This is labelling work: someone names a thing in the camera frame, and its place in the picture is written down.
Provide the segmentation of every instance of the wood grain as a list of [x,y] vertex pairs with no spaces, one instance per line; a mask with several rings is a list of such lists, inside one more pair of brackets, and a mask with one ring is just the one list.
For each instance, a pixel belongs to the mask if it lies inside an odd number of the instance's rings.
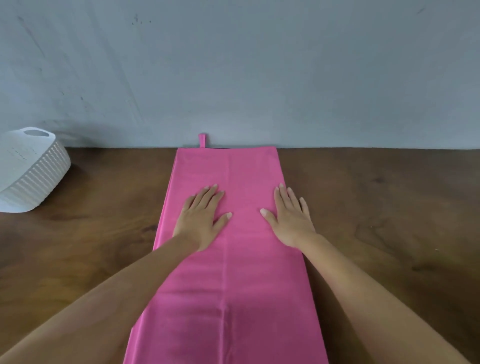
[[[71,169],[41,206],[0,214],[0,352],[152,249],[175,149],[69,153]],[[480,364],[480,151],[279,156],[317,231]],[[372,363],[307,269],[330,363]]]

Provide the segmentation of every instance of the right hand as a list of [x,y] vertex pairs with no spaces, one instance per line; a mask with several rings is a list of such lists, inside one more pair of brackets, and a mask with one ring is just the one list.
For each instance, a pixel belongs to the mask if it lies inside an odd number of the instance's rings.
[[286,189],[281,183],[274,191],[277,218],[262,208],[260,213],[268,221],[276,237],[285,245],[298,248],[299,242],[315,234],[307,203],[296,198],[291,188]]

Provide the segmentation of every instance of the pink towel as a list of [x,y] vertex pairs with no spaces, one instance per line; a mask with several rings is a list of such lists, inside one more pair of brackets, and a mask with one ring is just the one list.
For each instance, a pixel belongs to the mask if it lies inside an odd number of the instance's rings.
[[233,217],[212,245],[173,271],[132,329],[124,364],[328,363],[300,251],[259,210],[275,211],[284,182],[274,147],[180,148],[154,249],[172,236],[185,199],[218,183],[217,216]]

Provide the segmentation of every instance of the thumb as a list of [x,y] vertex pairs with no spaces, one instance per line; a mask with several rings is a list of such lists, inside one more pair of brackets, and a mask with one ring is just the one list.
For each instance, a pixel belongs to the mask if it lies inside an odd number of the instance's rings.
[[217,221],[215,224],[213,224],[213,232],[215,234],[215,236],[218,235],[218,233],[220,233],[222,231],[222,229],[225,227],[225,225],[227,224],[228,220],[230,220],[230,218],[232,217],[232,213],[231,212],[227,212],[226,214],[223,214]]
[[272,227],[272,229],[278,224],[275,215],[272,214],[272,213],[271,213],[270,211],[268,211],[267,209],[261,208],[261,209],[260,209],[260,213],[261,213],[262,216],[265,218],[265,220],[267,220],[267,222],[270,224],[270,226]]

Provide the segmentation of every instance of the white basket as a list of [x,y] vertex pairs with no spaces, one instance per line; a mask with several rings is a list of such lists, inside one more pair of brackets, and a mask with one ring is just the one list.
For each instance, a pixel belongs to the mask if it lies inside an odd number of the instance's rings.
[[70,167],[53,133],[23,128],[0,135],[0,212],[37,207]]

